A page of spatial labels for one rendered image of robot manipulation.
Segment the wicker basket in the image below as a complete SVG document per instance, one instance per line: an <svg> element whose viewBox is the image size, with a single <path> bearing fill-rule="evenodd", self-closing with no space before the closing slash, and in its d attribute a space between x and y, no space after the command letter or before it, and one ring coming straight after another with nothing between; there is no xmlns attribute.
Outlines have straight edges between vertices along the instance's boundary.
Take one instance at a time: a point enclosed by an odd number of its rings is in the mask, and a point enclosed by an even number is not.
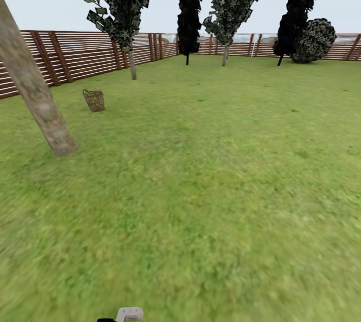
<svg viewBox="0 0 361 322"><path fill-rule="evenodd" d="M90 102L91 99L94 99L93 97L96 97L96 101L99 100L99 107L94 107L93 102ZM102 91L88 91L87 89L83 90L83 97L85 98L90 110L92 112L100 112L104 110L104 99Z"/></svg>

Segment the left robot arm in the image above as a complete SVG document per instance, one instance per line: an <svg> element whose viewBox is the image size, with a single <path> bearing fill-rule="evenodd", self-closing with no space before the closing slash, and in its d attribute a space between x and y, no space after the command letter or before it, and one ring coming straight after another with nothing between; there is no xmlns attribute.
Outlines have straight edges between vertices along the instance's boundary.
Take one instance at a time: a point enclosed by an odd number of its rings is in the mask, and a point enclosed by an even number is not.
<svg viewBox="0 0 361 322"><path fill-rule="evenodd" d="M139 307L121 307L116 321L112 318L100 318L97 322L125 322L126 320L142 320L143 310Z"/></svg>

